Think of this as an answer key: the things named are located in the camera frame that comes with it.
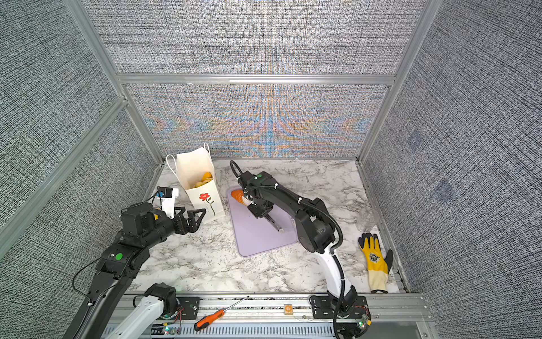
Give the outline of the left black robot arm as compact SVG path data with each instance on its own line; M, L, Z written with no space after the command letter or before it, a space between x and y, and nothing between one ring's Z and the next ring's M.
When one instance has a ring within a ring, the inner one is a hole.
M65 338L100 338L118 303L150 258L150 250L173 234L198 231L206 209L175 208L170 218L151 203L137 203L121 211L122 229L101 257L92 261L95 274Z

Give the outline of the yellow object behind right arm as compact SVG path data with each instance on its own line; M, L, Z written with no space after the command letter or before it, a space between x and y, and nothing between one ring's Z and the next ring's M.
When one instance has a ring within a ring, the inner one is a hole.
M388 293L388 278L394 253L389 249L383 254L377 234L363 233L358 239L359 247L367 262L368 285L373 294Z

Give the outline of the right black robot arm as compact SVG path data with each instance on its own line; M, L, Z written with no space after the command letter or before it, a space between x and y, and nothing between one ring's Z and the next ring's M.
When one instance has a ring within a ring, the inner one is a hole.
M299 243L315 254L323 270L327 292L337 299L347 294L344 270L337 256L343 235L336 220L328 213L321 199L307 199L279 184L267 172L257 175L249 171L234 172L248 210L256 218L266 216L278 207L293 218Z

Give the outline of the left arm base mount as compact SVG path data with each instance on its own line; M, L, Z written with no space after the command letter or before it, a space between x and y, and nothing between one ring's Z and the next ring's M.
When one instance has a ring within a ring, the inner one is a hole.
M149 309L143 304L148 297L158 301L155 308L162 306L162 313L158 316L158 323L153 323L145 329L144 335L149 338L175 338L179 335L183 320L195 320L198 315L200 298L176 294L176 289L164 282L151 285L142 295L136 295L132 304L134 309Z

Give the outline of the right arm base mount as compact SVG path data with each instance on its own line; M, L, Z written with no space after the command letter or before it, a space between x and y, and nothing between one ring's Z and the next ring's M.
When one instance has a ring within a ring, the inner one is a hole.
M309 303L314 319L329 320L332 332L337 338L359 338L372 325L372 316L367 299L358 295L353 305L347 311L340 311L335 316L337 298L329 295L311 295Z

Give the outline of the white paper bag with flower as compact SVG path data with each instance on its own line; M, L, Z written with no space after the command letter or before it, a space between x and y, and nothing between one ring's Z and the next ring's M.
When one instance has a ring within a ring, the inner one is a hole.
M225 216L208 143L187 153L169 154L165 162L194 209L204 209L203 223Z

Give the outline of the steel tongs with white tips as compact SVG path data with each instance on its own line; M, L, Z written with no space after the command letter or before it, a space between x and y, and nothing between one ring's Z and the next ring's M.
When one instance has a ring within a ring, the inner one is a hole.
M245 198L244 196L241 197L241 200L242 200L242 203L243 203L245 206L247 206L248 208L250 208L250 207L255 208L255 205L254 205L252 202L250 202L250 200L248 200L247 198ZM263 217L264 217L265 220L267 220L268 223L271 224L271 226L273 226L273 227L275 228L275 230L277 230L279 233L284 233L284 232L285 232L285 230L284 230L281 226L279 226L271 216L269 216L269 215L267 214L267 215L265 215L265 216L263 216Z

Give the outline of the dark orange triangular pastry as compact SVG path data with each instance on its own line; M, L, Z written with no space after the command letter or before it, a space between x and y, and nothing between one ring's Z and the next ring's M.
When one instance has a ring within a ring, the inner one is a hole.
M231 197L237 201L238 203L244 205L244 206L248 206L248 204L250 203L250 201L248 201L245 196L244 196L244 192L242 189L236 189L234 191L231 192Z

